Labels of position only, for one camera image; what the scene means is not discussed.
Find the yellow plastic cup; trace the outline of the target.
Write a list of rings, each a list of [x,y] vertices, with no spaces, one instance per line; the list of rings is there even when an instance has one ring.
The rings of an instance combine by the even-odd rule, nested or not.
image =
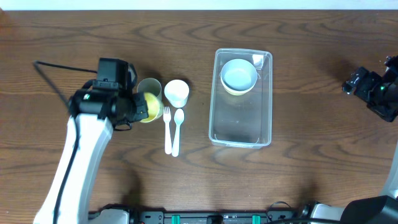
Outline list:
[[[141,123],[150,123],[158,118],[160,118],[163,114],[164,111],[164,105],[163,103],[153,95],[152,93],[149,92],[144,92],[144,99],[147,103],[148,107],[148,117],[145,119],[141,120]]]

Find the yellow plastic bowl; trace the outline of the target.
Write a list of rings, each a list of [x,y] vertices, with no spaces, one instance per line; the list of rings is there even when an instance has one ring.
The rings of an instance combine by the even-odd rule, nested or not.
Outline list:
[[[234,96],[241,96],[241,95],[244,95],[244,94],[248,93],[249,91],[251,91],[251,90],[254,88],[254,87],[252,86],[252,87],[248,88],[247,90],[234,90],[234,89],[230,88],[230,87],[229,87],[227,84],[225,84],[224,82],[222,82],[222,86],[223,86],[223,88],[224,88],[229,94],[234,95]]]

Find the grey-blue plastic bowl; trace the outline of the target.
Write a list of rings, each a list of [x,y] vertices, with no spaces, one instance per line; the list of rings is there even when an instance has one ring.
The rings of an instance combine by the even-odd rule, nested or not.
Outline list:
[[[249,91],[257,82],[254,65],[244,59],[232,59],[221,69],[221,81],[234,91]]]

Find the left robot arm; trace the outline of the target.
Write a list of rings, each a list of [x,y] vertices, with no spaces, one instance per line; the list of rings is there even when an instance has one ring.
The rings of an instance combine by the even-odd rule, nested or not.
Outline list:
[[[90,218],[90,198],[117,126],[146,119],[150,97],[150,93],[81,89],[70,98],[65,147],[34,223],[128,223],[128,212],[115,209]]]

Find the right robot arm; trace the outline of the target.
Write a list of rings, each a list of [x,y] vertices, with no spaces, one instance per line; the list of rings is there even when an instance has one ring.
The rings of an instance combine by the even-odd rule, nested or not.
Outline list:
[[[384,121],[397,118],[397,66],[388,65],[383,76],[360,67],[342,89],[363,100]],[[344,208],[316,202],[304,207],[300,218],[305,223],[397,223],[397,153],[379,196],[352,201]]]

